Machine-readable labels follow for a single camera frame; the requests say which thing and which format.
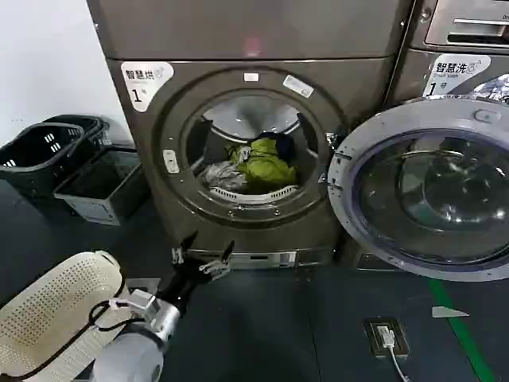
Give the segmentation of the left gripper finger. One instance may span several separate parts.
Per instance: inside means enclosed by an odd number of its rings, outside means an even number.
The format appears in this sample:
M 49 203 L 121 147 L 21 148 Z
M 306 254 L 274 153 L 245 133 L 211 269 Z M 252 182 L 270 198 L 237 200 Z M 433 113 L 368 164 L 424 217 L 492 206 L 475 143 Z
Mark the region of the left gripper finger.
M 185 256 L 197 236 L 198 231 L 193 232 L 186 236 L 176 248 L 172 249 L 172 265 L 182 264 L 185 261 Z
M 230 258 L 233 253 L 234 246 L 235 241 L 232 240 L 218 259 L 199 266 L 199 271 L 204 275 L 207 275 L 210 279 L 220 279 L 227 275 L 231 270 Z

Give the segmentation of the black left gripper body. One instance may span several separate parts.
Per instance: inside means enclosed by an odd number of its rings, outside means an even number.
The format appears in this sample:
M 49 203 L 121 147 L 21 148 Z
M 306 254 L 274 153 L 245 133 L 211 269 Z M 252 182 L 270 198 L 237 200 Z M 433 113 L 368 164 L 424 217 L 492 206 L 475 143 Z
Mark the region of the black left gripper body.
M 193 291 L 211 281 L 210 274 L 200 268 L 206 263 L 188 258 L 173 265 L 173 273 L 165 276 L 157 287 L 157 299 L 175 306 L 183 317 L 187 311 Z

